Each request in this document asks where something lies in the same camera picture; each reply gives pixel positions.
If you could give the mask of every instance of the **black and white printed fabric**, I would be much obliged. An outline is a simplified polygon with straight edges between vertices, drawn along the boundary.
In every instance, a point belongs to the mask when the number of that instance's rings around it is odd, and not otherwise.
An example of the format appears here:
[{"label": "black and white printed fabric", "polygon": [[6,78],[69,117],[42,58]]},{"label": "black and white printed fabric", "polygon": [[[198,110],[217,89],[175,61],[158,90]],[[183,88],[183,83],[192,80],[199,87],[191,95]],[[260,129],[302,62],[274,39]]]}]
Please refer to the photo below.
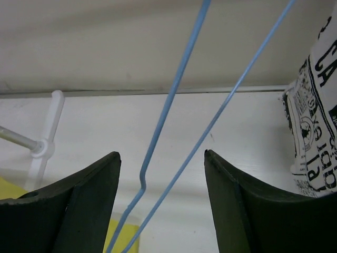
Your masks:
[{"label": "black and white printed fabric", "polygon": [[291,172],[300,192],[337,192],[337,4],[283,104],[295,141]]}]

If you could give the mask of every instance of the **white plastic clip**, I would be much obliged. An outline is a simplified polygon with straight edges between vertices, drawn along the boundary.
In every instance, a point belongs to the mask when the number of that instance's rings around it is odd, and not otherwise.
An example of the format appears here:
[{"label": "white plastic clip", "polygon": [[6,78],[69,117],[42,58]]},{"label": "white plastic clip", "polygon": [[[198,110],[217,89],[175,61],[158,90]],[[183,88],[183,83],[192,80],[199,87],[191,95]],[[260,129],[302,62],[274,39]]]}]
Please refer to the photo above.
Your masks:
[{"label": "white plastic clip", "polygon": [[25,189],[28,191],[40,187],[48,159],[54,153],[54,137],[63,104],[64,96],[62,91],[54,91],[52,93],[52,102],[49,106],[47,118],[43,126],[41,140],[38,141],[39,145],[31,151],[33,161],[25,184]]}]

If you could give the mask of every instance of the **white surface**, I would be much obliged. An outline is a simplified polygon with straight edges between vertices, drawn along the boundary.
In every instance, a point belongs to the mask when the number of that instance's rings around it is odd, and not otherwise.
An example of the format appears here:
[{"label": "white surface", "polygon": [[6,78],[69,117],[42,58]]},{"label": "white surface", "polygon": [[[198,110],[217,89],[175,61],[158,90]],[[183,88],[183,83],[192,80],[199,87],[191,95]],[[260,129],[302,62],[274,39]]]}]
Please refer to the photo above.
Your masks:
[{"label": "white surface", "polygon": [[[204,176],[203,153],[213,149],[229,162],[274,186],[296,191],[291,174],[293,138],[279,92],[236,94],[185,172],[141,235],[140,253],[217,252]],[[227,94],[179,94],[167,118],[147,174],[147,192],[132,215],[142,220],[197,141]],[[66,98],[43,184],[72,174],[111,151],[122,157],[114,212],[122,212],[139,189],[138,173],[165,95]],[[0,100],[0,124],[39,123],[50,99]],[[16,104],[13,113],[8,109]],[[21,125],[14,130],[27,132]],[[0,142],[0,168],[14,169],[19,149]]]},{"label": "white surface", "polygon": [[[2,0],[0,87],[165,89],[202,0]],[[233,86],[288,0],[213,0],[182,87]],[[335,0],[298,0],[245,81],[287,84]]]}]

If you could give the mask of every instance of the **metal rod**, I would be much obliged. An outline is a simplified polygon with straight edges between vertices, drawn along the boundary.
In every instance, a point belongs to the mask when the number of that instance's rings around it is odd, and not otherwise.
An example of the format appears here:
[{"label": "metal rod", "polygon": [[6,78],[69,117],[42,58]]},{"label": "metal rod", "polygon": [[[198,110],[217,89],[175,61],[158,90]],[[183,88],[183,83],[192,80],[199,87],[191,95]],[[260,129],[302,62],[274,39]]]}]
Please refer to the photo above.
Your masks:
[{"label": "metal rod", "polygon": [[34,150],[38,146],[38,142],[30,138],[24,137],[21,134],[13,132],[9,129],[0,126],[0,138],[18,144],[30,150]]}]

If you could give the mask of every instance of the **yellow cloth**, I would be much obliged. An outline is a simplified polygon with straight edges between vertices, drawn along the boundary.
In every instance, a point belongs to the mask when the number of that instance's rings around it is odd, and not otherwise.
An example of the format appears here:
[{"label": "yellow cloth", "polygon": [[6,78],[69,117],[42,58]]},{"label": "yellow cloth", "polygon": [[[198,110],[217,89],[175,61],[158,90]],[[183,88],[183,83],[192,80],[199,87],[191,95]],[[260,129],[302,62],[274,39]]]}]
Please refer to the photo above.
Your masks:
[{"label": "yellow cloth", "polygon": [[[12,183],[7,182],[3,178],[0,177],[0,199],[17,199],[18,197],[22,196],[23,194],[27,193],[27,191],[19,186],[16,186]],[[109,242],[112,238],[112,235],[117,227],[118,222],[116,220],[111,219],[109,223],[109,228],[106,234],[105,244],[104,244],[104,250],[103,252],[106,252],[107,246],[109,245]],[[114,249],[112,250],[113,253],[121,253],[122,250],[126,247],[128,242],[131,240],[131,238],[134,236],[138,229],[138,226],[136,225],[130,225],[125,224],[120,236],[118,237],[118,240],[114,246]],[[139,241],[134,243],[132,248],[128,251],[129,253],[137,253],[138,252],[138,245]]]},{"label": "yellow cloth", "polygon": [[[112,235],[114,231],[116,230],[118,221],[111,219],[109,223],[109,228],[107,230],[105,244],[103,252],[106,252],[107,246],[109,245],[109,242],[112,238]],[[118,239],[116,241],[116,244],[112,250],[112,253],[121,253],[123,249],[127,246],[128,242],[132,239],[132,237],[137,232],[139,226],[131,225],[131,224],[125,224],[122,228],[122,231],[120,235],[118,236]],[[133,244],[131,249],[128,251],[128,253],[137,253],[139,247],[139,238],[137,241]]]},{"label": "yellow cloth", "polygon": [[27,191],[0,178],[0,199],[17,199]]}]

